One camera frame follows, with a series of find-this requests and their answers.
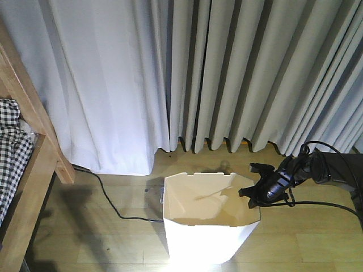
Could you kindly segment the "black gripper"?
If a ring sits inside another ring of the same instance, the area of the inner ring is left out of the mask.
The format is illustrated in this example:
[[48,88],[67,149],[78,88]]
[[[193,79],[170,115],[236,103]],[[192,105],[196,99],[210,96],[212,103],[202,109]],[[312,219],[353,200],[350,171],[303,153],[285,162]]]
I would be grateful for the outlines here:
[[256,185],[239,189],[240,197],[248,197],[249,208],[268,206],[287,201],[287,189],[295,187],[311,177],[307,160],[283,160],[269,175],[260,175]]

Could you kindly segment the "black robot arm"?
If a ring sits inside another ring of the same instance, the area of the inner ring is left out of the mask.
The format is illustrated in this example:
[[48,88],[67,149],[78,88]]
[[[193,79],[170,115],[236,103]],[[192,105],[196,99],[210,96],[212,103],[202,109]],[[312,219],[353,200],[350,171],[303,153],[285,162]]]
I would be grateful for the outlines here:
[[278,168],[251,163],[250,171],[258,173],[256,185],[241,188],[239,195],[248,197],[249,208],[286,201],[286,190],[312,179],[318,185],[334,185],[351,194],[357,211],[362,211],[362,155],[314,151],[297,157],[286,157]]

